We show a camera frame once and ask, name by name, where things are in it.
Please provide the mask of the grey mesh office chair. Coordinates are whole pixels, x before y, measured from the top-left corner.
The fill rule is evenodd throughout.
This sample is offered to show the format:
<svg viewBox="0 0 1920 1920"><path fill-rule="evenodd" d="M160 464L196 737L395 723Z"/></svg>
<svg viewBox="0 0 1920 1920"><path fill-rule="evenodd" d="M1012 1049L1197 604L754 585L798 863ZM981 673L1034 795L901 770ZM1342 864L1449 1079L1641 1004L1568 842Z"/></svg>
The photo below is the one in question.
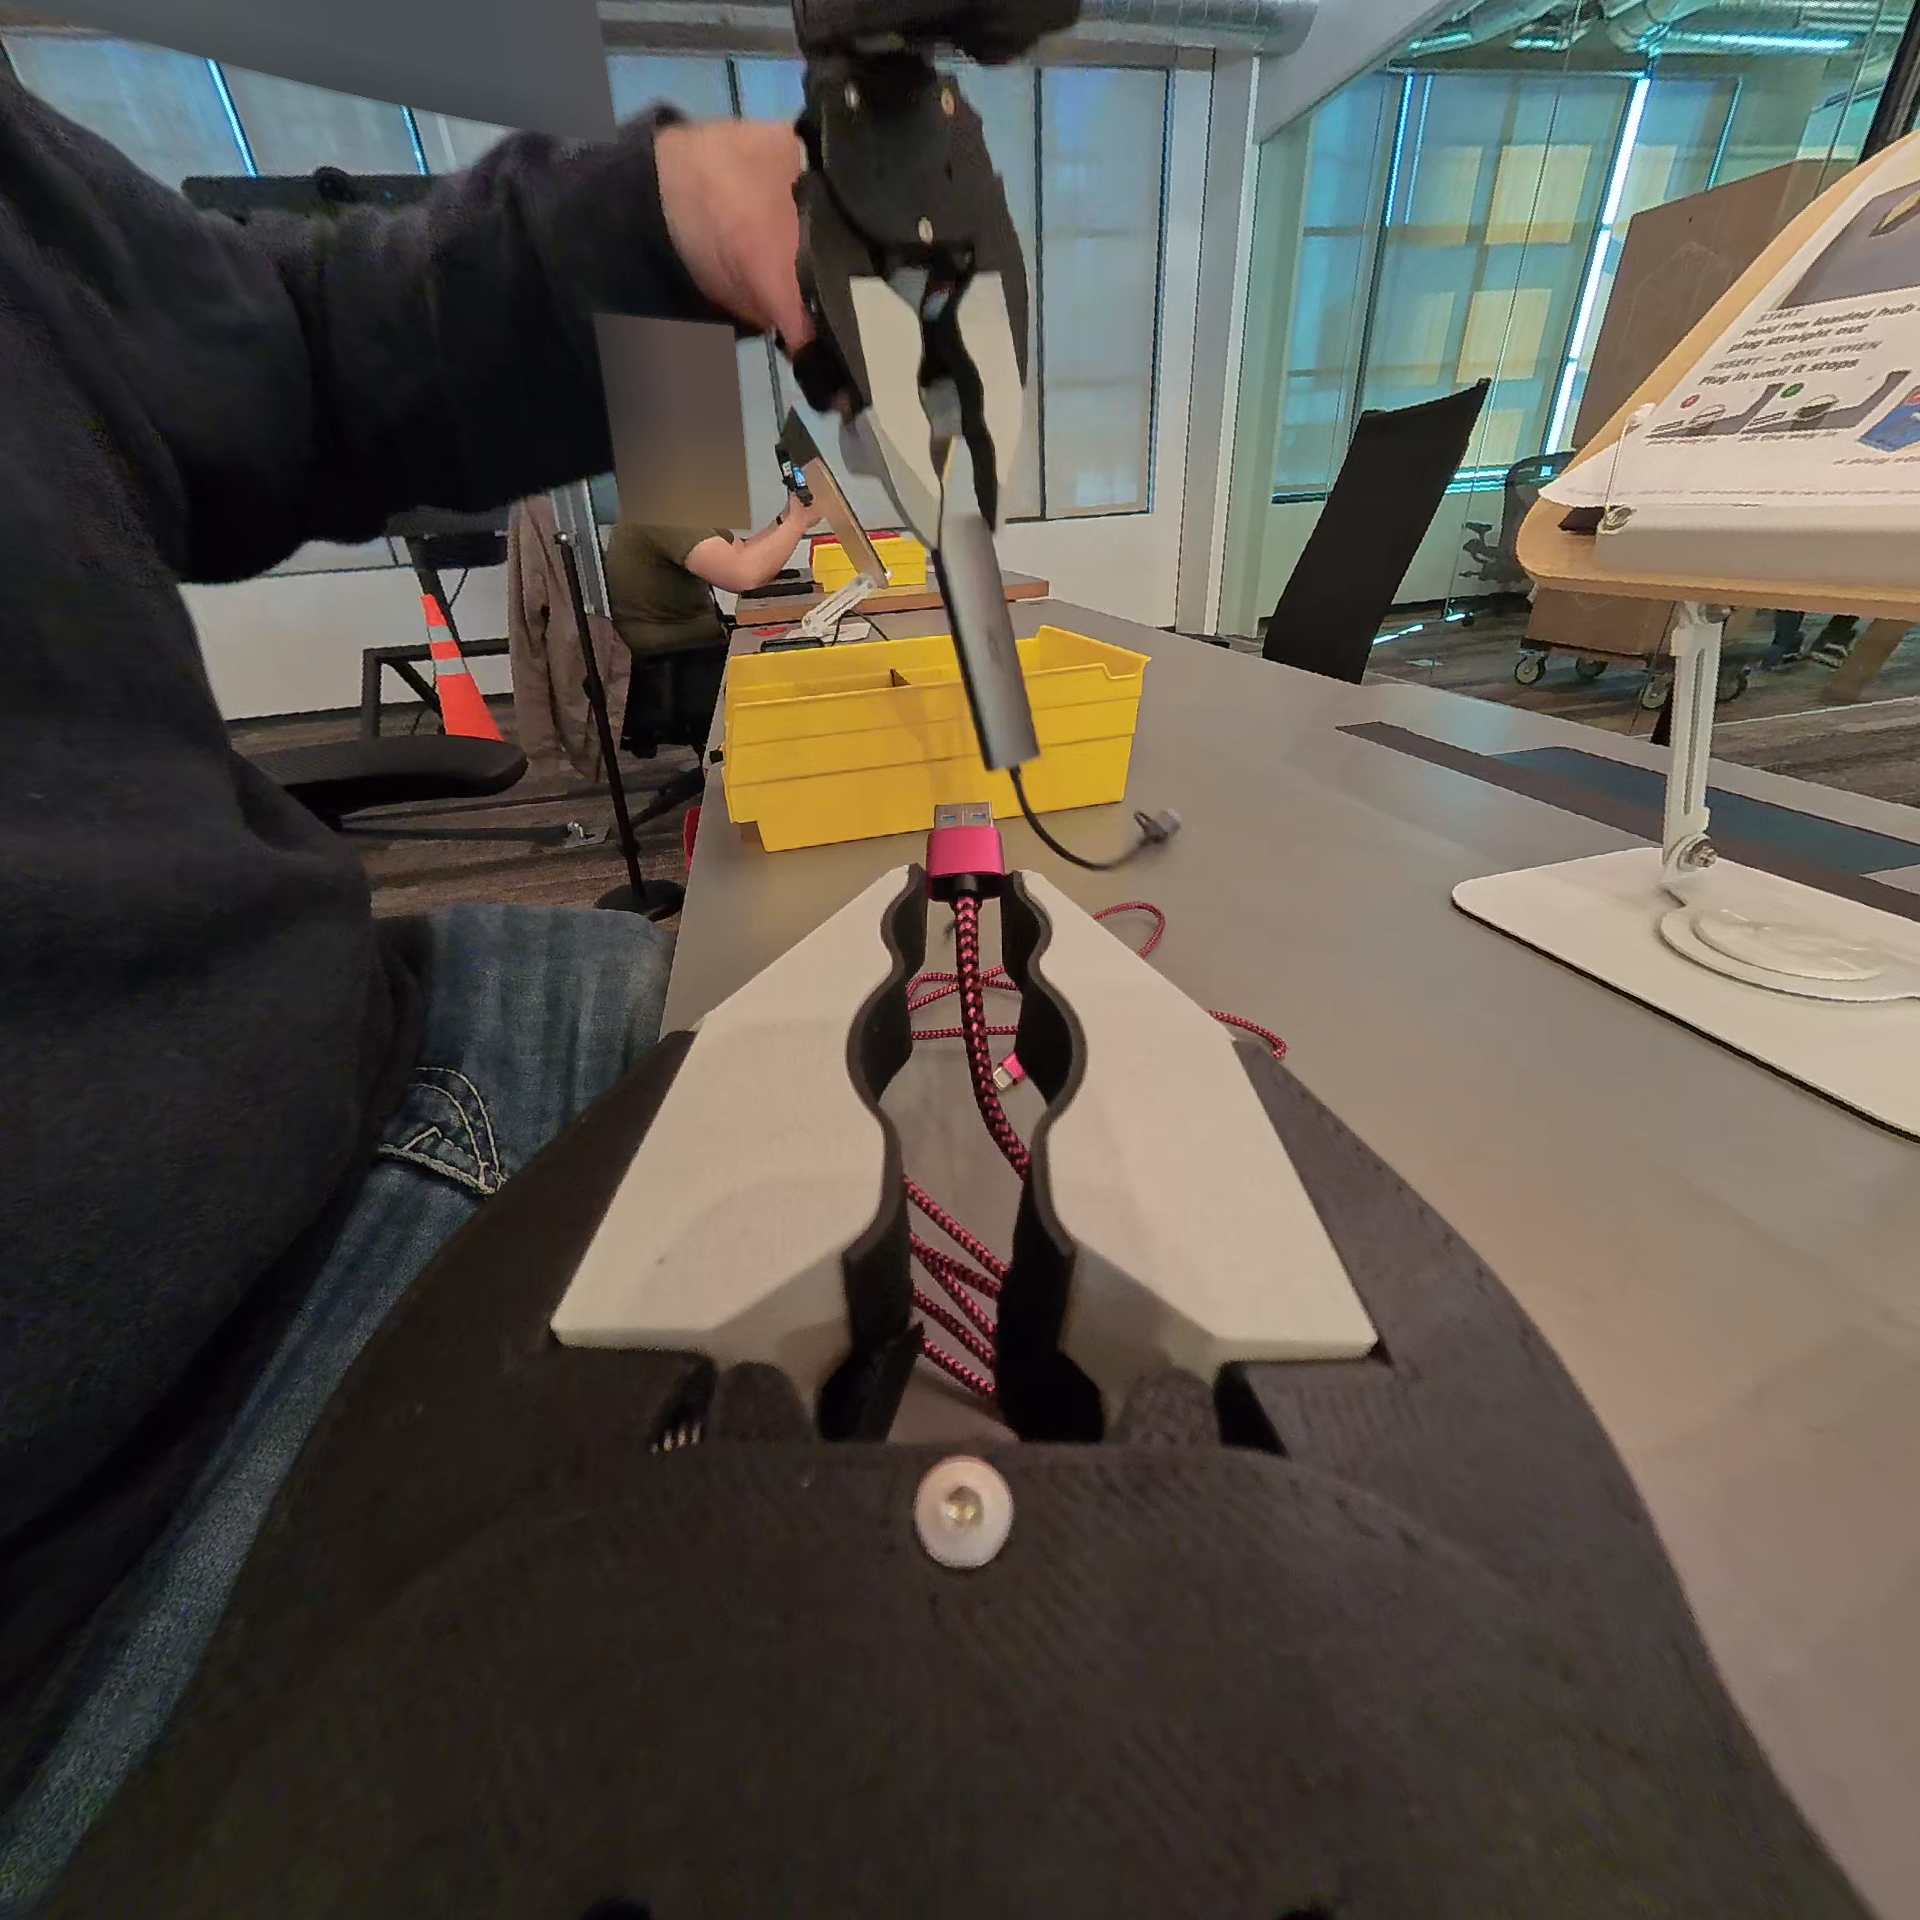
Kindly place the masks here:
<svg viewBox="0 0 1920 1920"><path fill-rule="evenodd" d="M1574 460L1570 448L1532 455L1505 472L1499 521L1466 520L1459 583L1466 592L1529 592L1521 565L1521 528L1540 492Z"/></svg>

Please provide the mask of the person's leg in jeans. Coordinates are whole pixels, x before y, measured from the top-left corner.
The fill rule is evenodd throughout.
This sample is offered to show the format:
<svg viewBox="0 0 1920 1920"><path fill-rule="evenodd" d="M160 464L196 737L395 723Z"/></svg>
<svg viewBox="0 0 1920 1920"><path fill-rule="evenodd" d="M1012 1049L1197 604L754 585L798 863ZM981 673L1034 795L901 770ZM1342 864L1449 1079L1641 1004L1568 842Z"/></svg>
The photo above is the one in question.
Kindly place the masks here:
<svg viewBox="0 0 1920 1920"><path fill-rule="evenodd" d="M324 1263L155 1544L4 1735L4 1915L36 1915L160 1741L273 1503L442 1245L658 1041L673 935L634 915L458 904L397 921L422 959L421 1060Z"/></svg>

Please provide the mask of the orange traffic cone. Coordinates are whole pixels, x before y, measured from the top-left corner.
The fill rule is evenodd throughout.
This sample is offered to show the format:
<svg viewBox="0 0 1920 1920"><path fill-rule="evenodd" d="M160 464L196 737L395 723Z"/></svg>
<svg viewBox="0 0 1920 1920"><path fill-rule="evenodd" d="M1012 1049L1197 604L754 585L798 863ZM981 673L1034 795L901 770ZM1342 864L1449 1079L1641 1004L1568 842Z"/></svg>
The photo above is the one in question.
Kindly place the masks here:
<svg viewBox="0 0 1920 1920"><path fill-rule="evenodd" d="M488 698L483 696L459 636L450 625L449 604L435 588L421 589L422 625L430 663L435 668L435 698L440 703L442 732L446 737L502 744Z"/></svg>

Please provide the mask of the person's left hand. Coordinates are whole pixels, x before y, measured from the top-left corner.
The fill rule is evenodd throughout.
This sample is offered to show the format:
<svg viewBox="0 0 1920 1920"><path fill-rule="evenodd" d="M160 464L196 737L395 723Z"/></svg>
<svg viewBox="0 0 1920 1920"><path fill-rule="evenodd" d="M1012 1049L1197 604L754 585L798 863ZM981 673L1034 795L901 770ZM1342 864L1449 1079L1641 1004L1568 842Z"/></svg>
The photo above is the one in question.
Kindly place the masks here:
<svg viewBox="0 0 1920 1920"><path fill-rule="evenodd" d="M800 135L772 122L676 122L657 132L658 199L699 297L738 330L808 348L800 289Z"/></svg>

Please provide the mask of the wheeled dolly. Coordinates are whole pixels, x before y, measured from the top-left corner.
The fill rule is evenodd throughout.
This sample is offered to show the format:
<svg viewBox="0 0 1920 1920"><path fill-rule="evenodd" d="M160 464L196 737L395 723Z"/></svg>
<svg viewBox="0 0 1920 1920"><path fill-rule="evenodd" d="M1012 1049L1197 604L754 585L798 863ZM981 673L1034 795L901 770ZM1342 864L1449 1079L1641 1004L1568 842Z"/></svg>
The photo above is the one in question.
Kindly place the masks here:
<svg viewBox="0 0 1920 1920"><path fill-rule="evenodd" d="M1609 668L1641 673L1640 706L1657 714L1673 685L1673 629L1685 609L1637 597L1539 588L1521 639L1514 682L1539 683L1556 656L1574 680L1594 683Z"/></svg>

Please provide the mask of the person's left forearm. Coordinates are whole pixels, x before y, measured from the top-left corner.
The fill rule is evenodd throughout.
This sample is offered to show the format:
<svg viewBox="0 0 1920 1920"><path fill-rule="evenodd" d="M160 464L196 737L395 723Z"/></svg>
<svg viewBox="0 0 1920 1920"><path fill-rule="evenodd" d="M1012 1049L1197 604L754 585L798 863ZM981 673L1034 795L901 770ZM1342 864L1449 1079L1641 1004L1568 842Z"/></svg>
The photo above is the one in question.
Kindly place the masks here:
<svg viewBox="0 0 1920 1920"><path fill-rule="evenodd" d="M157 195L169 569L237 583L611 472L594 321L712 316L661 207L657 139L686 129L653 108L611 141L516 132L397 210L236 224Z"/></svg>

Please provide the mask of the brown hanging coat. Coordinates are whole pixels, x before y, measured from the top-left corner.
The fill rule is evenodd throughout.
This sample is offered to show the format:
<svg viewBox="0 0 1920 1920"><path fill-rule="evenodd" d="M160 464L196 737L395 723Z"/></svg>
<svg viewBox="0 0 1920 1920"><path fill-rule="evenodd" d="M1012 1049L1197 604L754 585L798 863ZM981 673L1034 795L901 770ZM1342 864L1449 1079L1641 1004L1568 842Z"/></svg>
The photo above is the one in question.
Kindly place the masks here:
<svg viewBox="0 0 1920 1920"><path fill-rule="evenodd" d="M512 505L507 528L507 621L512 706L522 753L542 776L572 772L602 781L605 764L585 683L582 636L608 698L608 724L620 737L630 683L630 652L603 615L582 625L572 605L546 493Z"/></svg>

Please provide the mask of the white document stand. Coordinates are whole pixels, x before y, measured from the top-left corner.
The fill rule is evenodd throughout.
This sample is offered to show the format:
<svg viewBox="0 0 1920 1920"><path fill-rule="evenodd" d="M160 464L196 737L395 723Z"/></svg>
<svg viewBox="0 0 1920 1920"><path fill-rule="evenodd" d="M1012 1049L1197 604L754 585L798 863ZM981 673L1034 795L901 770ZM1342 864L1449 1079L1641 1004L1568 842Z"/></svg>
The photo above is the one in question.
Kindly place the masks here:
<svg viewBox="0 0 1920 1920"><path fill-rule="evenodd" d="M1656 848L1462 881L1475 921L1755 1065L1918 1136L1915 895L1712 833L1712 714L1734 609L1681 599Z"/></svg>

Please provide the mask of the wooden side table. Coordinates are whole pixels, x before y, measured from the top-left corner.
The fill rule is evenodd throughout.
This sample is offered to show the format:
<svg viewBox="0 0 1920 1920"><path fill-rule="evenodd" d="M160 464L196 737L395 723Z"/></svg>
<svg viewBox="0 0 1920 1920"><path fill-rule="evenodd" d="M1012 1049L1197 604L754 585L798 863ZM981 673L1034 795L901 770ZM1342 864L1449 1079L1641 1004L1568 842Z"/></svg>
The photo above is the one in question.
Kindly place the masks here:
<svg viewBox="0 0 1920 1920"><path fill-rule="evenodd" d="M1010 571L1002 573L1002 595L1009 604L1035 602L1050 597L1050 583L1040 576ZM793 592L756 592L742 595L733 604L731 620L745 629L790 629L803 618L826 602L826 592L817 583L804 583ZM934 581L924 585L886 585L867 592L850 610L853 618L877 620L891 612L933 612L942 610L944 599Z"/></svg>

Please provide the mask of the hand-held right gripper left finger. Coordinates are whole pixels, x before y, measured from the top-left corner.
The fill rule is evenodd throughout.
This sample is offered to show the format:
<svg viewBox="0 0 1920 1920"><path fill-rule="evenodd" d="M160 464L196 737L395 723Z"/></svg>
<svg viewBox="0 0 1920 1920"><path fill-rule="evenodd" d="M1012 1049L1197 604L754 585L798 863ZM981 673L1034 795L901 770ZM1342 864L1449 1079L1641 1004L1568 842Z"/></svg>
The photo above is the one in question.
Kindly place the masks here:
<svg viewBox="0 0 1920 1920"><path fill-rule="evenodd" d="M669 1037L665 1092L552 1320L572 1349L765 1364L881 1442L924 1353L902 1146L924 869L899 867Z"/></svg>

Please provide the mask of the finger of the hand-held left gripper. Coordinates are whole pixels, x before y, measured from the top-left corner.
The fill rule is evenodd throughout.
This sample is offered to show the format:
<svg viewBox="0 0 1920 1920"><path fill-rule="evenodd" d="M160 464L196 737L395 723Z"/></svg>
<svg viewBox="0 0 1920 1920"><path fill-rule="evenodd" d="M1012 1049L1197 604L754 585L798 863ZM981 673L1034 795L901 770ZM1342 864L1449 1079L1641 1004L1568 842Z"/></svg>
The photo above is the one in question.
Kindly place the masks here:
<svg viewBox="0 0 1920 1920"><path fill-rule="evenodd" d="M955 386L944 373L924 370L926 301L942 292L938 275L861 275L849 283L870 451L902 521L938 559L947 551L947 488L963 443Z"/></svg>
<svg viewBox="0 0 1920 1920"><path fill-rule="evenodd" d="M942 427L963 445L978 516L1002 528L1024 435L1024 287L972 273L944 296L928 345L947 393Z"/></svg>

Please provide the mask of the wooden board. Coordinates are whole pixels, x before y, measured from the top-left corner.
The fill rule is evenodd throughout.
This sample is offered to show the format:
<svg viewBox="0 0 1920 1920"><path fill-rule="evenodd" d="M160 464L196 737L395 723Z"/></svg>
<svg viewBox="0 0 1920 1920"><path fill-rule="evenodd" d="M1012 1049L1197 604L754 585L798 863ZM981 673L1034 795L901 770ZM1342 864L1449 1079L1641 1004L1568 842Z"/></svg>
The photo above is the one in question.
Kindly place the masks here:
<svg viewBox="0 0 1920 1920"><path fill-rule="evenodd" d="M1635 405L1669 392L1686 357L1708 345L1716 322L1732 316L1740 296L1753 292L1817 224L1808 209L1849 173L1838 177L1788 223L1641 383ZM1580 457L1614 445L1627 411L1620 409ZM1568 592L1915 618L1915 407L1885 416L1882 426L1910 445L1878 467L1833 467L1826 476L1840 482L1885 482L1885 492L1650 498L1640 507L1608 504L1588 511L1558 507L1542 493L1523 527L1521 563L1539 585Z"/></svg>

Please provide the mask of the black table frame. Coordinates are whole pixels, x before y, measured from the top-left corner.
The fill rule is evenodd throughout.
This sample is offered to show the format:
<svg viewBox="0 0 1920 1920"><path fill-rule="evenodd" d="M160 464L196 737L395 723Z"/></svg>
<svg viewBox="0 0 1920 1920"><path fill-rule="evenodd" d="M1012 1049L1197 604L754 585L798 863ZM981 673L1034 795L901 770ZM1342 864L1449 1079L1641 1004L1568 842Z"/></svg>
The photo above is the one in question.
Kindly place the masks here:
<svg viewBox="0 0 1920 1920"><path fill-rule="evenodd" d="M401 645L378 645L364 652L361 689L360 689L360 737L372 740L381 737L381 714L386 711L386 675L395 675L397 683L417 700L418 714L414 732L421 728L421 714L435 714L442 720L442 698L436 692L436 668L428 640L410 640Z"/></svg>

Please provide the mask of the grey usb hub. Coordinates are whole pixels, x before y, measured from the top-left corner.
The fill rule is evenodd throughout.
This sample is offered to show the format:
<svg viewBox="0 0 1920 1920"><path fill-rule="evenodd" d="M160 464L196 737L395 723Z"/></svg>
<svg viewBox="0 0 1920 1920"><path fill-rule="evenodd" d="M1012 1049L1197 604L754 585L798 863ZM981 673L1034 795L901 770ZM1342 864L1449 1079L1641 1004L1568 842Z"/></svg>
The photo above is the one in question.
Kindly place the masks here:
<svg viewBox="0 0 1920 1920"><path fill-rule="evenodd" d="M1040 755L1040 740L993 528L977 496L974 455L963 435L944 448L928 551L952 618L981 759L994 772L1012 772Z"/></svg>

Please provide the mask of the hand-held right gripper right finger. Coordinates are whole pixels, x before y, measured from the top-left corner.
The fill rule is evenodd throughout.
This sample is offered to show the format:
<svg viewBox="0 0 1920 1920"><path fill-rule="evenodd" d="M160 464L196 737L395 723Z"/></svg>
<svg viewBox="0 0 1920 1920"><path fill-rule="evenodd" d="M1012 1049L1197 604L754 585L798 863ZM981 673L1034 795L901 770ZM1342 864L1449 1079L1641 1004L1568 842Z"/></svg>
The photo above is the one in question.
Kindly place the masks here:
<svg viewBox="0 0 1920 1920"><path fill-rule="evenodd" d="M1379 1333L1262 1091L1275 1060L1035 871L998 898L1027 1146L994 1333L1027 1442L1096 1442L1166 1369L1344 1363Z"/></svg>

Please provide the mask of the black video bar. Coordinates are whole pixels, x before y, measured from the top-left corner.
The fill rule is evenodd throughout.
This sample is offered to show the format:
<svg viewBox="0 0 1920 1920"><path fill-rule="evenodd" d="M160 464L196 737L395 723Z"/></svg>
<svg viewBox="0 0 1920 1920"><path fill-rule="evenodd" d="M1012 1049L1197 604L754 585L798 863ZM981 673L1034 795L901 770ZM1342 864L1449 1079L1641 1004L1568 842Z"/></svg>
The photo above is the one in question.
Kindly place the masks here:
<svg viewBox="0 0 1920 1920"><path fill-rule="evenodd" d="M360 209L397 210L426 199L433 177L356 177L323 164L309 177L189 177L181 193L195 209L234 224L260 220L341 220Z"/></svg>

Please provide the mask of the printed instruction sheet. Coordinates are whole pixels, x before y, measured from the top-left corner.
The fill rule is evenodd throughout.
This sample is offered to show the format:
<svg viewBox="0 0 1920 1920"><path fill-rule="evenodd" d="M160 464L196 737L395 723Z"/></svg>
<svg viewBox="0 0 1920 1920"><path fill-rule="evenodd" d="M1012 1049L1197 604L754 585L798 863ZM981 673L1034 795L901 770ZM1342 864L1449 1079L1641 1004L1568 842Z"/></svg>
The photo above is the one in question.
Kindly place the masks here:
<svg viewBox="0 0 1920 1920"><path fill-rule="evenodd" d="M1878 467L1908 439L1882 420L1915 407L1915 135L1857 167L1803 237L1609 448L1584 452L1546 496L1566 511L1650 498L1853 496L1826 468Z"/></svg>

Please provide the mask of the black table cover plate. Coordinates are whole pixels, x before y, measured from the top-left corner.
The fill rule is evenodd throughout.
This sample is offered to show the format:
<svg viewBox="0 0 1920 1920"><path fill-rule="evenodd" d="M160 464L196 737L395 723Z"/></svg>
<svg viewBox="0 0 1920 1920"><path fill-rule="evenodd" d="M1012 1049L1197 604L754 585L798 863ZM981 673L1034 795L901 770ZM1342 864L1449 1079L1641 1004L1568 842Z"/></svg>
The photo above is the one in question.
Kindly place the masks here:
<svg viewBox="0 0 1920 1920"><path fill-rule="evenodd" d="M1574 785L1608 801L1650 808L1653 813L1661 813L1665 809L1665 777L1627 761L1558 748L1509 753L1497 755L1497 759L1505 765ZM1779 808L1712 787L1710 809L1716 839L1732 834L1744 843L1801 858L1808 864L1835 873L1915 875L1918 869L1915 843L1829 821L1796 808Z"/></svg>

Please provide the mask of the black floor stand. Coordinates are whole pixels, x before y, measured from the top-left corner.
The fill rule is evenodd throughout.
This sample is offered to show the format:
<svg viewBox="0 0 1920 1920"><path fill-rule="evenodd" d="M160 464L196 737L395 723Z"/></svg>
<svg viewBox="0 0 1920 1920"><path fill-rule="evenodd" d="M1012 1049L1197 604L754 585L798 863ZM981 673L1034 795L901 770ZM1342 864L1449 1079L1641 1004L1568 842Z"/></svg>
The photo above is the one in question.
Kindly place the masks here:
<svg viewBox="0 0 1920 1920"><path fill-rule="evenodd" d="M558 528L558 551L564 568L568 597L576 615L580 652L582 652L582 690L587 711L593 716L593 732L600 757L608 777L608 794L612 802L616 843L622 853L626 881L596 901L602 909L629 912L641 919L661 924L682 912L684 890L675 881L648 881L641 871L638 839L626 802L626 789L618 765L618 740L611 728L608 692L593 642L593 621L585 604L585 581L579 559L579 545L570 533Z"/></svg>

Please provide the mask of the black office chair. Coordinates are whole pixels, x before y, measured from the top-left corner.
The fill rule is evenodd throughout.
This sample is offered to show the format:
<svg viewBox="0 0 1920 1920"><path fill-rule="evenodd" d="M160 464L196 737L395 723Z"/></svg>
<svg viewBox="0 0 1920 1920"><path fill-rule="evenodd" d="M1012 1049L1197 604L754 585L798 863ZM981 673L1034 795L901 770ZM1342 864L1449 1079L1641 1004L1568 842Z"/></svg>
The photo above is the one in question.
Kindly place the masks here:
<svg viewBox="0 0 1920 1920"><path fill-rule="evenodd" d="M248 753L242 759L276 781L324 827L369 842L528 845L539 850L603 848L611 829L582 823L539 827L349 827L369 811L421 802L494 802L531 772L528 757L492 737L356 737L293 751Z"/></svg>
<svg viewBox="0 0 1920 1920"><path fill-rule="evenodd" d="M1361 415L1326 507L1266 620L1265 660L1363 682L1491 388L1478 379L1438 401Z"/></svg>

